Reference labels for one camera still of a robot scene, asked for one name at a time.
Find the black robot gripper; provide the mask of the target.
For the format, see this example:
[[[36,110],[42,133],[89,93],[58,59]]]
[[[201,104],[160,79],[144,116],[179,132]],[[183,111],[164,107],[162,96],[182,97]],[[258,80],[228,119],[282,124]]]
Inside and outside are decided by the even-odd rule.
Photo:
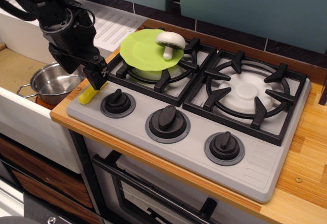
[[[68,4],[58,0],[38,3],[39,26],[49,41],[49,52],[60,66],[72,74],[79,66],[94,90],[108,80],[108,68],[94,46],[95,16],[76,0]]]

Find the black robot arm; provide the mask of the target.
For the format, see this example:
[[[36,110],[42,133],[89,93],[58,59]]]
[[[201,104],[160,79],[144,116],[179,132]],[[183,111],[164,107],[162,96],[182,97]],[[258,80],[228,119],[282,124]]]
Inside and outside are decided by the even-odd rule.
[[[14,16],[25,21],[38,20],[53,58],[71,74],[79,66],[89,83],[99,90],[108,80],[105,59],[94,46],[95,16],[76,0],[15,0]]]

